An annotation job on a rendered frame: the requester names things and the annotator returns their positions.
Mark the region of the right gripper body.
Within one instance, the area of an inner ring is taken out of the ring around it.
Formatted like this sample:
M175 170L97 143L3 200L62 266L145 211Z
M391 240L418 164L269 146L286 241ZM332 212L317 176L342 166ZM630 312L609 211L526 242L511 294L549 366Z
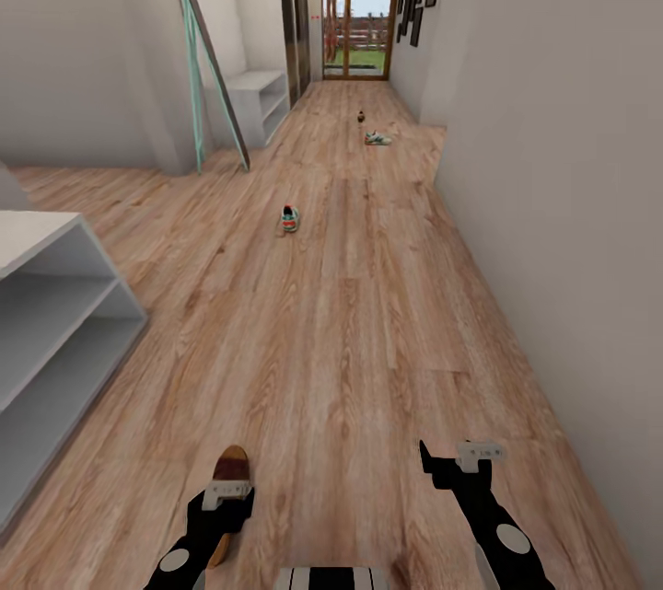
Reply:
M492 465L487 459L478 462L479 473L463 473L456 458L433 457L432 481L438 490L453 490L462 509L474 492L488 492L492 486Z

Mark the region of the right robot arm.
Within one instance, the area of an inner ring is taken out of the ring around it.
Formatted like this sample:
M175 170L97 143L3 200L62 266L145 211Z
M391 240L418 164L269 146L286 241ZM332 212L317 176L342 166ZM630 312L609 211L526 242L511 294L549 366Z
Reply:
M490 491L499 442L457 442L457 458L432 457L419 443L424 473L438 490L453 490L476 538L475 559L487 590L555 590L531 540Z

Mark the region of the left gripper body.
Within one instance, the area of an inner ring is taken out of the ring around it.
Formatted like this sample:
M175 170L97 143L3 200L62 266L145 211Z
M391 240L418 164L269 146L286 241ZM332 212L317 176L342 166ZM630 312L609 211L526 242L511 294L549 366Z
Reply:
M214 511L202 509L203 500L193 500L188 507L187 532L197 526L204 526L212 530L215 537L215 547L218 546L224 532L240 533L243 527L243 502L225 499Z

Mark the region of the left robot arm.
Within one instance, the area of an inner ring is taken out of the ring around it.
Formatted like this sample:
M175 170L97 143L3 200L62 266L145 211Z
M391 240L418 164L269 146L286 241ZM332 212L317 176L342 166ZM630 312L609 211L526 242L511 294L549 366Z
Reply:
M144 590L204 590L205 569L224 532L240 533L251 517L255 488L248 480L212 480L188 505L187 535L158 563ZM244 496L241 501L224 495Z

